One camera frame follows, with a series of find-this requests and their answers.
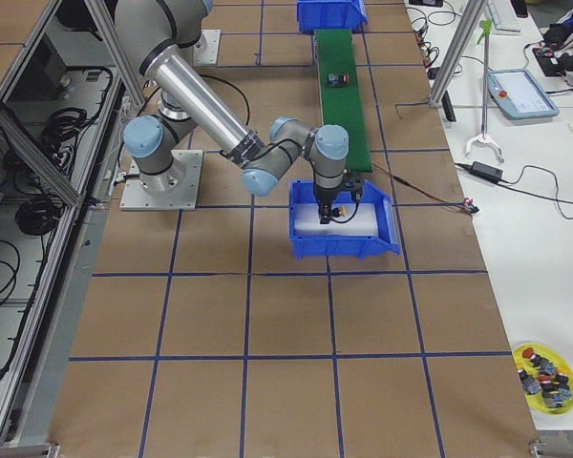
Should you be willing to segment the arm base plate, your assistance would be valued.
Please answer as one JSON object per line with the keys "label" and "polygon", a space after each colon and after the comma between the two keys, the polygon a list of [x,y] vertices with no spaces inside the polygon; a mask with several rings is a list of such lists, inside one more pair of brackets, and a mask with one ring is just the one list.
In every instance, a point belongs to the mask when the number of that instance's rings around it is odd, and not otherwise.
{"label": "arm base plate", "polygon": [[222,31],[202,29],[202,36],[194,45],[193,65],[213,67],[218,63]]}
{"label": "arm base plate", "polygon": [[202,150],[173,149],[171,167],[162,175],[141,173],[132,160],[120,200],[123,211],[194,211],[202,172]]}

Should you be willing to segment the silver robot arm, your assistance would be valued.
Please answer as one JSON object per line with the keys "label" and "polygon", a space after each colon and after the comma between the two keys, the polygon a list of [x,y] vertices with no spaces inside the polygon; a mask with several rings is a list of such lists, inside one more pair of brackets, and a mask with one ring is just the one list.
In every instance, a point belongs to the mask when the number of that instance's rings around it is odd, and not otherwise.
{"label": "silver robot arm", "polygon": [[210,1],[120,1],[115,12],[117,36],[130,63],[156,81],[193,121],[242,168],[244,187],[266,196],[302,157],[313,171],[313,194],[321,223],[342,222],[333,202],[344,189],[349,134],[339,125],[312,127],[280,116],[263,143],[216,95],[185,59],[183,52],[202,36]]}

